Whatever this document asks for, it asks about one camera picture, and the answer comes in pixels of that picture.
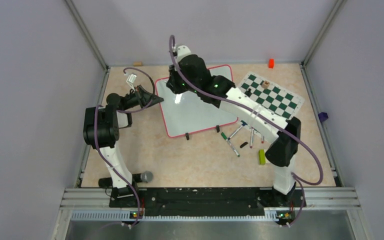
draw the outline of red border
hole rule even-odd
[[[230,76],[231,76],[231,79],[232,79],[232,82],[233,82],[233,72],[232,72],[232,67],[230,65],[223,64],[223,65],[219,65],[219,66],[212,66],[212,67],[209,67],[208,69],[215,69],[215,68],[220,68],[220,67],[224,67],[224,66],[228,66],[229,67],[229,69],[230,69]],[[155,85],[155,92],[156,92],[157,96],[158,96],[157,83],[158,83],[158,81],[164,80],[164,79],[168,79],[168,77],[157,79],[155,81],[155,83],[154,83],[154,85]],[[185,136],[186,134],[180,134],[180,135],[177,135],[177,136],[170,136],[169,131],[167,130],[166,119],[164,118],[163,107],[161,106],[161,102],[159,103],[159,108],[161,109],[162,120],[164,121],[164,127],[165,127],[165,132],[167,133],[167,136],[169,138],[172,138],[172,139]],[[236,123],[238,121],[238,119],[239,118],[237,117],[236,121],[220,125],[220,127],[226,126],[226,125],[230,125],[230,124],[234,124],[234,123]],[[209,127],[209,128],[201,129],[201,130],[198,130],[198,131],[189,132],[189,134],[190,135],[191,134],[197,134],[197,133],[200,133],[200,132],[203,132],[203,131],[207,131],[207,130],[210,130],[210,129],[215,129],[215,128],[216,128],[215,126],[214,127]]]

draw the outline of brown cube on chessboard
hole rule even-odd
[[[261,83],[261,87],[262,87],[263,89],[267,89],[269,86],[270,86],[270,82],[268,82],[268,81],[263,81],[263,82]]]

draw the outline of yellow-green eraser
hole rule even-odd
[[[266,164],[266,156],[264,155],[264,149],[260,149],[260,151],[258,151],[258,164],[259,165]]]

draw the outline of beige tabletop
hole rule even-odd
[[[305,103],[296,115],[301,120],[301,139],[321,161],[324,179],[320,186],[335,186],[331,167],[317,127],[313,108],[304,84],[298,64],[276,64],[269,69],[266,64],[231,64],[233,81],[238,84],[249,72],[254,72],[269,81],[302,96]],[[142,66],[154,81],[168,77],[168,66]],[[141,84],[152,92],[149,79],[137,73],[135,85]],[[124,96],[129,92],[123,67],[112,67],[106,86],[103,104],[110,93]],[[185,137],[167,136],[161,108],[154,105],[132,114],[130,128],[120,129],[118,144],[127,168],[132,174],[151,171],[154,179],[149,183],[140,183],[147,187],[271,187],[273,185],[273,165],[258,165],[259,149],[267,149],[257,137],[254,147],[239,148],[243,142],[250,141],[250,132],[242,129],[231,142],[238,151],[237,157],[226,141],[215,129],[192,134],[190,140]],[[230,135],[238,127],[237,123],[221,127],[221,131]],[[301,146],[296,154],[295,173],[315,182],[319,171],[314,159]],[[83,175],[82,187],[97,187],[100,178],[110,176],[104,161],[96,150],[91,149]]]

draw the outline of gray floor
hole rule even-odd
[[[72,221],[66,240],[353,240],[345,211],[306,211],[291,228],[272,222],[142,222],[132,230],[105,221]]]

